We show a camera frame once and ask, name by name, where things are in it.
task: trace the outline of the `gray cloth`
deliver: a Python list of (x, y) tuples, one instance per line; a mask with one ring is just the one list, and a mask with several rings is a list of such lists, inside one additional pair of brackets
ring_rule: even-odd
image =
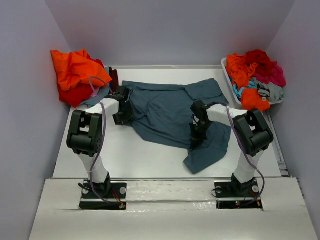
[(193, 102), (228, 102), (214, 79), (189, 85), (123, 81), (122, 86), (132, 90), (129, 100), (136, 119), (128, 125), (145, 141), (188, 149), (184, 164), (193, 174), (226, 155), (231, 128), (219, 122), (213, 122), (207, 130), (207, 141), (195, 150), (190, 149)]
[(273, 84), (272, 82), (266, 84), (266, 83), (262, 83), (259, 80), (257, 80), (255, 77), (251, 77), (250, 81), (254, 82), (255, 85), (258, 87), (259, 86), (269, 89), (270, 90), (270, 97), (268, 97), (268, 100), (271, 103), (280, 101), (284, 99), (284, 90), (282, 89), (282, 87)]

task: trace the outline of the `white bin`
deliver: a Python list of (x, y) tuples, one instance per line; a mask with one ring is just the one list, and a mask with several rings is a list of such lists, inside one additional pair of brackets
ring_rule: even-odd
[[(230, 90), (231, 90), (232, 95), (233, 95), (233, 97), (234, 97), (234, 99), (235, 99), (236, 105), (237, 105), (238, 108), (242, 108), (242, 104), (241, 104), (241, 102), (239, 101), (237, 95), (235, 94), (235, 91), (234, 91), (233, 86), (232, 86), (232, 84), (231, 84), (229, 75), (228, 75), (228, 73), (227, 73), (227, 69), (226, 69), (227, 58), (226, 58), (226, 57), (221, 60), (221, 65), (222, 65), (222, 68), (223, 68), (223, 71), (224, 71), (224, 74), (225, 74), (225, 80), (227, 81), (228, 86), (230, 87)], [(282, 102), (283, 102), (283, 100), (279, 100), (279, 101), (276, 101), (276, 102), (271, 102), (271, 101), (269, 101), (269, 104), (270, 104), (270, 105), (274, 105), (274, 104), (280, 104), (280, 103), (282, 103)]]

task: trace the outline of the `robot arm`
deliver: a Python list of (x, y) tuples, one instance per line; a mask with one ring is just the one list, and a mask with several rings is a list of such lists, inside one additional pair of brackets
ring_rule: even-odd
[[(191, 106), (194, 113), (192, 116), (193, 123), (190, 124), (191, 149), (198, 148), (207, 140), (206, 131), (212, 122), (231, 125), (227, 108), (220, 103), (206, 105), (201, 100), (193, 103)], [(258, 109), (246, 111), (229, 108), (229, 114), (236, 131), (235, 134), (238, 135), (244, 147), (244, 152), (240, 154), (238, 166), (231, 177), (232, 190), (235, 193), (241, 193), (247, 191), (253, 184), (256, 171), (248, 163), (246, 157), (254, 166), (257, 166), (264, 150), (274, 140), (274, 136)]]
[[(116, 125), (123, 125), (135, 118), (131, 103), (128, 100), (130, 90), (119, 86), (117, 91), (101, 102), (105, 109), (106, 119), (113, 116)], [(102, 158), (98, 156), (103, 141), (103, 109), (101, 104), (86, 111), (75, 110), (72, 113), (67, 146), (81, 159), (88, 174), (88, 180), (100, 196), (106, 196), (111, 187), (109, 172), (104, 167)]]

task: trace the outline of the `orange shirt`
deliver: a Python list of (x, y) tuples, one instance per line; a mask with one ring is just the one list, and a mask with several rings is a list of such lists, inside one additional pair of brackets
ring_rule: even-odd
[(243, 90), (241, 104), (245, 110), (259, 109), (263, 112), (270, 108), (268, 99), (263, 100), (256, 88), (246, 88)]
[[(111, 82), (107, 71), (91, 57), (85, 49), (62, 53), (51, 51), (54, 69), (57, 75), (57, 83), (62, 91), (74, 89), (79, 83), (90, 84), (89, 77), (95, 76), (103, 79), (106, 83)], [(92, 78), (92, 84), (105, 87), (106, 84), (98, 79)]]
[(257, 62), (247, 65), (246, 54), (235, 53), (226, 57), (226, 71), (232, 78), (232, 85), (236, 83), (238, 90), (249, 85), (250, 78), (255, 74), (258, 65)]

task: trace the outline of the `black clamp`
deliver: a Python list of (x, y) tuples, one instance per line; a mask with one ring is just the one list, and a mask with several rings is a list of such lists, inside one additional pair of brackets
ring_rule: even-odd
[(260, 84), (257, 85), (257, 88), (258, 88), (258, 94), (261, 97), (270, 98), (270, 89), (263, 87)]
[(236, 116), (233, 124), (245, 148), (245, 154), (254, 157), (260, 150), (266, 150), (273, 142), (271, 132), (262, 112), (253, 109), (245, 115)]
[(135, 113), (129, 99), (130, 89), (125, 86), (118, 86), (116, 92), (110, 96), (110, 99), (115, 99), (119, 102), (119, 112), (113, 115), (116, 125), (123, 125), (125, 122), (135, 120)]
[(191, 110), (194, 113), (192, 115), (193, 122), (189, 124), (191, 128), (191, 149), (200, 147), (204, 141), (208, 140), (206, 132), (212, 122), (209, 121), (207, 110), (213, 105), (214, 103), (206, 105), (201, 100), (192, 104)]
[(66, 145), (75, 154), (89, 155), (91, 158), (98, 152), (102, 140), (102, 115), (90, 114), (75, 110), (72, 113)]

